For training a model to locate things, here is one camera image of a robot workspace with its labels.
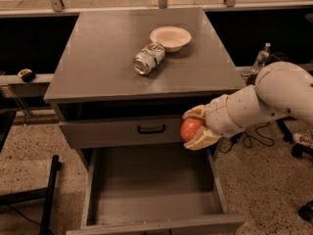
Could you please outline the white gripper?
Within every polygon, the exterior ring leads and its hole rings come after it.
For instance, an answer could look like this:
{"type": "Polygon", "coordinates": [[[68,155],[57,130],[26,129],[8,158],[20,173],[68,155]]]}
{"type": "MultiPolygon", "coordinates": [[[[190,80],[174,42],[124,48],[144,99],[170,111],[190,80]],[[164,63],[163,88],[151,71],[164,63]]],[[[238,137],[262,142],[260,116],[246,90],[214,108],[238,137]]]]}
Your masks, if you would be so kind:
{"type": "Polygon", "coordinates": [[[201,127],[195,136],[184,144],[191,151],[207,148],[223,137],[232,137],[244,131],[237,125],[229,113],[227,107],[228,96],[226,94],[213,99],[207,105],[198,105],[182,115],[182,119],[205,119],[206,127],[201,127]]]}

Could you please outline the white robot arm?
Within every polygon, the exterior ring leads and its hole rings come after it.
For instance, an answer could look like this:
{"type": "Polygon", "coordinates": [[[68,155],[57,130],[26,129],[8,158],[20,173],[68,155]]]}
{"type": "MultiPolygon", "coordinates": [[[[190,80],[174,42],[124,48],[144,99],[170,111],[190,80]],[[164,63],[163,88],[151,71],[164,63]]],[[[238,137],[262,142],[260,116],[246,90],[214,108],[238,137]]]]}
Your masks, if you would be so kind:
{"type": "Polygon", "coordinates": [[[313,126],[313,76],[298,65],[276,62],[261,69],[252,85],[185,112],[183,118],[204,121],[185,147],[200,150],[251,125],[284,117],[313,126]]]}

